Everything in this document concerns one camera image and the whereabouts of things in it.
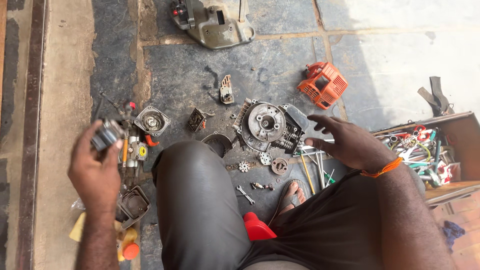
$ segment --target gray trousers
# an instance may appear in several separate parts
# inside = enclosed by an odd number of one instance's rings
[[[251,242],[225,163],[206,144],[166,148],[153,177],[167,270],[243,269],[269,260],[309,269],[382,268],[373,178],[354,176],[330,185],[277,217],[270,226],[277,238]],[[421,186],[419,177],[415,181]]]

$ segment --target orange thread bracelet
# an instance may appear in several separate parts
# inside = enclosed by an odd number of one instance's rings
[[[402,163],[403,161],[403,158],[402,157],[398,157],[396,158],[394,161],[388,163],[387,165],[385,165],[385,167],[377,172],[377,173],[368,173],[367,171],[365,170],[362,170],[361,171],[361,174],[360,175],[363,175],[363,176],[369,176],[369,177],[373,177],[373,178],[377,178],[379,177],[381,174],[384,174],[388,171],[391,171],[393,169],[395,169],[396,167],[398,167],[400,165],[400,163]]]

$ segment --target flip-flop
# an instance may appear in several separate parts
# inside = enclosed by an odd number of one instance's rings
[[[305,200],[307,200],[308,198],[310,198],[310,194],[307,192],[307,186],[303,183],[302,180],[300,179],[292,179],[290,180],[286,185],[285,187],[283,188],[283,191],[282,191],[282,195],[280,196],[280,201],[278,203],[278,206],[276,208],[276,211],[275,211],[275,215],[273,215],[272,217],[272,220],[270,220],[270,222],[268,223],[268,226],[270,226],[270,223],[272,223],[272,221],[278,216],[278,213],[283,209],[285,208],[286,206],[292,204],[293,207],[297,207],[300,205],[300,201],[299,201],[299,198],[297,196],[297,192],[295,191],[295,193],[293,195],[290,195],[288,197],[285,197],[285,195],[287,194],[288,192],[288,188],[290,187],[290,185],[293,183],[293,182],[297,182],[297,184],[299,185],[299,188],[301,188],[303,190],[303,195],[305,196]]]

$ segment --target right hand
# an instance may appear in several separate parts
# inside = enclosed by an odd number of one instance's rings
[[[111,145],[106,156],[99,160],[90,140],[101,125],[102,121],[95,121],[78,137],[68,170],[68,177],[90,214],[115,213],[120,190],[117,161],[122,141]]]
[[[317,122],[315,131],[325,128],[322,133],[331,133],[335,143],[306,138],[305,144],[327,152],[351,168],[373,173],[397,158],[377,138],[355,124],[326,115],[310,115],[307,118]]]

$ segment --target bolt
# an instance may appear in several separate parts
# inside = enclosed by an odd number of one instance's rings
[[[155,119],[148,120],[148,125],[149,126],[155,126],[156,125],[156,120]]]

